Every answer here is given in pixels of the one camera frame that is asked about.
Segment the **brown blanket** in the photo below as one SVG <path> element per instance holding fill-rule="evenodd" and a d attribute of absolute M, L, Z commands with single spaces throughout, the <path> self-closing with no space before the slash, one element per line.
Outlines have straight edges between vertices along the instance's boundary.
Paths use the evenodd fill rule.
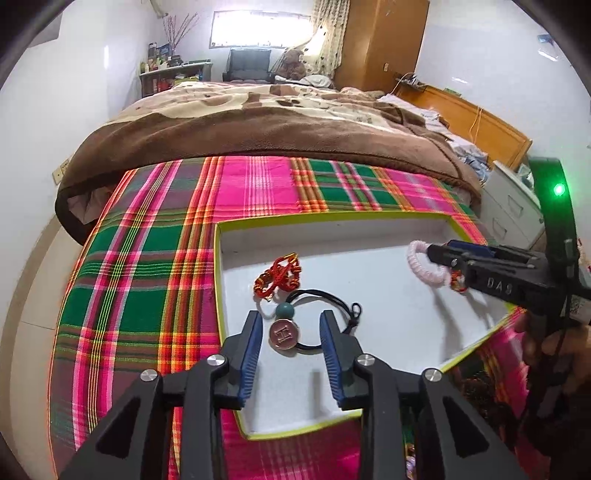
<path fill-rule="evenodd" d="M 178 158 L 282 155 L 423 173 L 479 199 L 476 174 L 424 120 L 363 92 L 299 85 L 183 83 L 136 102 L 92 133 L 71 159 L 56 200 L 83 243 L 127 170 Z"/>

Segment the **metal screw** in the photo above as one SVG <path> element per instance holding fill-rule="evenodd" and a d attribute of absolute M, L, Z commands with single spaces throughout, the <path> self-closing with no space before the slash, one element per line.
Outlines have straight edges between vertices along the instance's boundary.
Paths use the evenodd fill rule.
<path fill-rule="evenodd" d="M 223 355 L 210 355 L 207 357 L 207 364 L 211 365 L 212 367 L 219 367 L 226 361 L 226 358 Z"/>
<path fill-rule="evenodd" d="M 364 367 L 371 367 L 375 363 L 375 358 L 368 353 L 362 353 L 357 357 L 357 362 Z"/>
<path fill-rule="evenodd" d="M 158 376 L 158 372 L 152 368 L 144 370 L 139 376 L 143 382 L 151 382 Z"/>
<path fill-rule="evenodd" d="M 437 368 L 429 368 L 425 370 L 425 378 L 430 382 L 439 382 L 442 377 L 441 372 Z"/>

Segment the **window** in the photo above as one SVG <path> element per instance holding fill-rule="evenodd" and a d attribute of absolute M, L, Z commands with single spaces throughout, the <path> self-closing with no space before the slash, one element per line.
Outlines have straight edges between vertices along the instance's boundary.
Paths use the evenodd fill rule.
<path fill-rule="evenodd" d="M 310 17 L 283 12 L 214 12 L 209 48 L 275 47 L 303 44 L 312 36 Z"/>

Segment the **plaid blanket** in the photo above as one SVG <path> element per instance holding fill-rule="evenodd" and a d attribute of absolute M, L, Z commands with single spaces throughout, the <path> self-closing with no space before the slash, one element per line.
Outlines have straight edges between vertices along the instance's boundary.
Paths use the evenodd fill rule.
<path fill-rule="evenodd" d="M 420 174 L 285 157 L 177 160 L 127 172 L 74 268 L 57 331 L 50 437 L 58 472 L 126 387 L 146 368 L 189 369 L 219 348 L 213 292 L 216 222 L 328 210 L 443 212 L 486 239 L 451 188 Z M 496 399 L 521 411 L 525 373 L 508 327 L 456 368 L 486 371 Z M 178 476 L 181 411 L 170 478 Z M 223 415 L 229 478 L 353 479 L 359 423 L 289 439 L 248 442 Z"/>

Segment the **black chair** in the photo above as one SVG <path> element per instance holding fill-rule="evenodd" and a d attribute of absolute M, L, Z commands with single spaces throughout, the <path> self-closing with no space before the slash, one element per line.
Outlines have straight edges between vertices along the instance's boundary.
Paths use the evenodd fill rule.
<path fill-rule="evenodd" d="M 271 50 L 259 48 L 233 48 L 228 55 L 224 82 L 274 83 L 275 75 L 269 72 Z"/>

